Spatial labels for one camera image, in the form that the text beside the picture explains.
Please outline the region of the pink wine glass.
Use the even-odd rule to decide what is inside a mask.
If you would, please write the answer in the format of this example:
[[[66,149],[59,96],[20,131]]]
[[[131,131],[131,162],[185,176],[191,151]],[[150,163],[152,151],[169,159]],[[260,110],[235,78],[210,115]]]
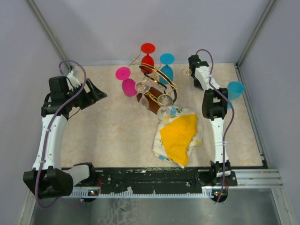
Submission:
[[[135,89],[136,82],[130,78],[131,70],[128,67],[120,67],[117,69],[115,76],[118,80],[122,81],[122,90],[125,96],[133,97],[137,95]]]

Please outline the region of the red wine glass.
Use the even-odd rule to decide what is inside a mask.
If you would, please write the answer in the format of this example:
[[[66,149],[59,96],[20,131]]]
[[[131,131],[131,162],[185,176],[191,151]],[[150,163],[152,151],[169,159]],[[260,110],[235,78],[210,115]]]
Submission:
[[[150,56],[151,53],[154,53],[155,46],[152,43],[144,43],[141,46],[141,51],[146,55],[142,58],[141,63],[147,66],[154,66],[154,59]]]

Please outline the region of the blue wine glass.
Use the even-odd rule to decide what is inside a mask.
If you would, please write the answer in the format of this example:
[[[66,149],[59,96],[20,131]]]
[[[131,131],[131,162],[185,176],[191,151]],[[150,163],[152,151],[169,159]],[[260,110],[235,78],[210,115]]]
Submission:
[[[232,81],[227,85],[228,90],[228,100],[230,102],[238,99],[240,95],[244,92],[244,85],[238,81]]]
[[[175,61],[175,57],[171,53],[164,53],[160,56],[160,62],[164,64],[160,71],[164,73],[170,81],[173,81],[173,69],[170,67]]]

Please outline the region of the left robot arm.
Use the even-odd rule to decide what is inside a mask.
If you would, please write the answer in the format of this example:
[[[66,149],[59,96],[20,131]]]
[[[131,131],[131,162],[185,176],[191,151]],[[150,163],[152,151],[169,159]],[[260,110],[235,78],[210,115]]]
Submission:
[[[61,148],[72,109],[83,110],[107,97],[90,79],[80,83],[73,72],[52,77],[48,83],[50,92],[41,108],[43,129],[38,154],[32,170],[23,174],[24,183],[38,199],[69,196],[77,184],[92,186],[97,182],[91,162],[63,171]]]

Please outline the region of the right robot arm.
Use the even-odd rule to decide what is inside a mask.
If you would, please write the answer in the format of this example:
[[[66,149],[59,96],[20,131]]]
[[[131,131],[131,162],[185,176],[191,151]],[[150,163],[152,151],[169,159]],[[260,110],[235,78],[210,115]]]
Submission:
[[[200,60],[197,54],[188,58],[191,77],[196,88],[204,90],[202,115],[211,125],[214,142],[214,159],[211,161],[210,182],[221,185],[231,175],[231,166],[225,149],[224,123],[227,114],[228,90],[216,83],[206,61]]]

